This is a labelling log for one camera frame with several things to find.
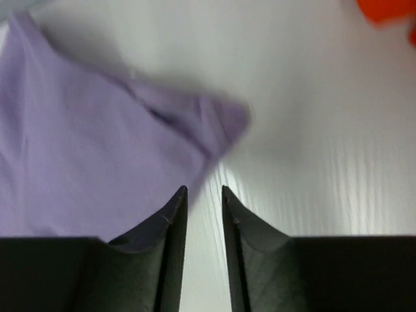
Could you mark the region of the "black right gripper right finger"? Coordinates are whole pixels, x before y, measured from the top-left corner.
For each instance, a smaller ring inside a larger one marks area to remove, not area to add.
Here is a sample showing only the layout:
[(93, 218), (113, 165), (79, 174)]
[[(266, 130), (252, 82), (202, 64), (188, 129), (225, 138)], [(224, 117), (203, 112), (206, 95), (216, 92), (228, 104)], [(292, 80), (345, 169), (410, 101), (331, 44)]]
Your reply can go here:
[(234, 311), (414, 311), (415, 237), (291, 237), (222, 189)]

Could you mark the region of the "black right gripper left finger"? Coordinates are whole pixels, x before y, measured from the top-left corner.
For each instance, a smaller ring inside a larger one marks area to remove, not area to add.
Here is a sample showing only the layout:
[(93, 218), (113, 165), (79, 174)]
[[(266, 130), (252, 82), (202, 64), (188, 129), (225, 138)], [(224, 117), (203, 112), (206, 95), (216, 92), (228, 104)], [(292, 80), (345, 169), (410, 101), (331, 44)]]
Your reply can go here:
[(111, 240), (1, 239), (2, 311), (178, 311), (188, 190)]

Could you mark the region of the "purple t-shirt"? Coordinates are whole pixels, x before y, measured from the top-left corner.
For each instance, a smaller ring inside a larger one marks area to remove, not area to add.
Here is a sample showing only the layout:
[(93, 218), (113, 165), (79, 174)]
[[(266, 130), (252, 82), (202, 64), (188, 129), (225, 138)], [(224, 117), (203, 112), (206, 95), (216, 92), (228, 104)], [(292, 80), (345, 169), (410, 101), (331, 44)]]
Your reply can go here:
[(1, 235), (104, 241), (195, 194), (238, 141), (243, 105), (76, 63), (27, 13), (1, 53)]

